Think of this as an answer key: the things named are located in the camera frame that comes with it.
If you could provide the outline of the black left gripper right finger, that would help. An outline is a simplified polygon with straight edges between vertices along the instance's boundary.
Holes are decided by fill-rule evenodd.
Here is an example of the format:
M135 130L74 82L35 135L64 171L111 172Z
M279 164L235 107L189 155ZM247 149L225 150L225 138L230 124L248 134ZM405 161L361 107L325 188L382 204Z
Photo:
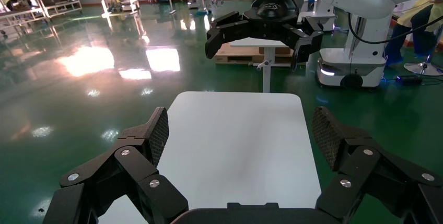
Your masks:
M366 195L402 223L442 223L442 177L385 150L364 129L339 122L326 107L313 113L312 134L336 176L316 209L349 223Z

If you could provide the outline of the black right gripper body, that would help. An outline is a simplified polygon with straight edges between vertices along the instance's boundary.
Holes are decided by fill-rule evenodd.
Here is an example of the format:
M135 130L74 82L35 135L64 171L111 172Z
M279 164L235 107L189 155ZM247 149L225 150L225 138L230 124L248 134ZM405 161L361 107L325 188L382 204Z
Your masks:
M255 0L243 13L249 37L272 39L282 25L296 25L304 0Z

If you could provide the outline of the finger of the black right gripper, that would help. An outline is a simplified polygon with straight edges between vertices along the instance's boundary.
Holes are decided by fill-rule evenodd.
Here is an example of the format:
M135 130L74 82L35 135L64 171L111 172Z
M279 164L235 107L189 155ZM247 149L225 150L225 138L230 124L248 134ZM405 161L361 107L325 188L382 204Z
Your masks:
M205 55L212 59L223 44L247 38L250 35L251 23L238 11L230 12L210 23L206 33Z
M287 24L287 46L293 54L290 69L294 72L300 63L307 62L312 53L321 48L323 25L312 17L304 17L301 22Z

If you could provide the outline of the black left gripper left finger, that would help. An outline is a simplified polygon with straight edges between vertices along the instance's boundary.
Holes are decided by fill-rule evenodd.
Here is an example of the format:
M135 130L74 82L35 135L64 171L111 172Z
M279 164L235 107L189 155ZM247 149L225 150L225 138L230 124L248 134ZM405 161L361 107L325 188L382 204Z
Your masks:
M189 205L157 169L168 137L167 110L158 107L147 123L125 129L108 151L61 177L44 223L98 223L122 196L148 223L172 223Z

